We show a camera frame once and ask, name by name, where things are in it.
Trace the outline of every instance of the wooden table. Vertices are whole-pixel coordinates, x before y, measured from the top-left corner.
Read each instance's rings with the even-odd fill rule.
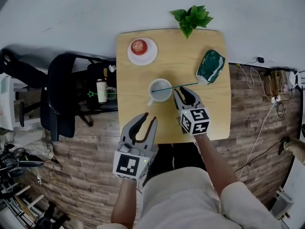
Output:
[[[147,37],[158,47],[156,59],[148,65],[137,66],[127,57],[127,47],[136,38]],[[196,82],[195,73],[205,53],[215,49],[227,58],[224,36],[219,31],[193,30],[186,39],[180,29],[136,31],[117,37],[117,90],[120,130],[136,115],[149,112],[146,122],[137,135],[144,138],[150,120],[158,119],[155,144],[193,142],[194,137],[182,134],[177,121],[178,110],[173,96],[163,103],[153,103],[148,94],[149,84],[156,78],[168,80],[172,86]],[[211,125],[207,135],[211,140],[225,139],[230,134],[231,88],[228,61],[211,85],[192,85],[202,103],[209,109]]]

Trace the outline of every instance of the wooden floor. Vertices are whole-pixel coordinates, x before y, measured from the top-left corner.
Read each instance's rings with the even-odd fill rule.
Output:
[[[246,162],[272,106],[264,96],[258,75],[254,73],[253,76],[255,85],[249,89],[239,67],[230,65],[231,132],[228,139],[213,142],[234,170]],[[284,136],[297,136],[300,93],[295,92],[293,98],[283,104],[286,108],[284,117],[279,118],[276,108],[272,109],[251,157],[262,153]],[[108,223],[119,191],[120,180],[112,174],[113,153],[120,136],[118,114],[93,115],[92,119],[94,127],[88,128],[76,117],[75,137],[61,137],[54,145],[56,158],[63,169],[61,172],[50,172],[49,183],[38,185],[35,169],[33,174],[28,172],[20,181],[24,185],[31,184],[30,195],[33,198],[43,193],[48,200],[59,204],[60,209],[71,217],[71,221],[65,223],[69,229],[93,229]],[[278,156],[278,147],[246,167],[240,179],[264,204],[273,198],[282,184],[292,158],[287,152]],[[40,169],[44,182],[49,181],[48,171],[51,169],[52,164]],[[39,203],[42,209],[46,209],[47,199]]]

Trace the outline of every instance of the black office chair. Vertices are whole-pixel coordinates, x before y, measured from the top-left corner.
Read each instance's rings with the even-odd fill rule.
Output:
[[[9,50],[2,50],[0,55],[0,72],[4,71],[29,87],[41,88],[41,101],[24,107],[20,105],[20,124],[24,126],[24,114],[41,107],[41,125],[51,132],[52,141],[58,141],[59,135],[73,137],[75,131],[75,116],[78,115],[87,126],[93,126],[78,105],[83,99],[76,98],[76,81],[72,69],[76,58],[103,62],[105,60],[72,53],[57,56],[50,64],[48,75],[31,65],[20,62]]]

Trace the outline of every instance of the white mug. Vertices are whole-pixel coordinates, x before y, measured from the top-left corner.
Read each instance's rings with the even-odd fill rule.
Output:
[[[170,82],[166,79],[155,79],[148,88],[149,96],[151,97],[151,100],[148,102],[148,106],[152,105],[153,102],[164,102],[172,95],[173,89],[167,89],[163,91],[157,91],[153,92],[155,90],[161,90],[165,88],[170,88],[172,85]]]

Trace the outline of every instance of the white wall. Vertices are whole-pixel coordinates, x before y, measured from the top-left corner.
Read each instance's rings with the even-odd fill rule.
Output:
[[[224,32],[229,62],[261,55],[270,61],[264,66],[305,69],[305,0],[8,0],[0,11],[0,48],[112,57],[117,34],[176,28],[168,11],[192,5],[206,5],[214,17],[208,27]]]

